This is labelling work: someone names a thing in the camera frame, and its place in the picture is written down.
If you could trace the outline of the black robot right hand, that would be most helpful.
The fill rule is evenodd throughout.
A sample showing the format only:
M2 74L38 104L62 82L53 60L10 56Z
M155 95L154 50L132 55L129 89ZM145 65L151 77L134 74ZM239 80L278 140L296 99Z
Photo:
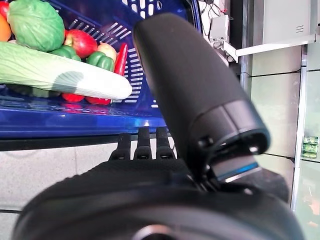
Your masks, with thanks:
M14 240L302 240L270 133L233 71L187 21L138 22L140 64L178 159L111 157L21 211Z

